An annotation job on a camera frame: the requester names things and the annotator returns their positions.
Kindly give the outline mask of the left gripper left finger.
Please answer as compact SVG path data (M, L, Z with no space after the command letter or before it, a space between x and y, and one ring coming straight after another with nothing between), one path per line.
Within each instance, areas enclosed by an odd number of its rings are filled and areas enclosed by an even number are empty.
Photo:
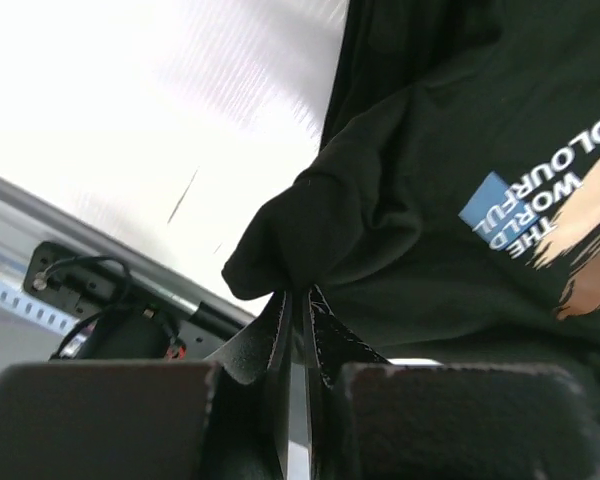
M202 361L20 363L0 374L0 479L283 479L292 302Z

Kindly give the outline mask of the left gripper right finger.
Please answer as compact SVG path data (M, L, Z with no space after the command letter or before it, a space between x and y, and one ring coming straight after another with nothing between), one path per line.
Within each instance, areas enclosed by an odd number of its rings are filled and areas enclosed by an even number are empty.
M600 479L600 428L543 364L396 366L302 298L315 479Z

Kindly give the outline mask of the black t shirt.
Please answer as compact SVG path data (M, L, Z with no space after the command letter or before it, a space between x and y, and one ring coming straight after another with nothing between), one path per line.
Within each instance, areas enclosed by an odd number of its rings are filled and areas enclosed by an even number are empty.
M226 262L378 352L552 363L600 424L600 1L354 1L320 151Z

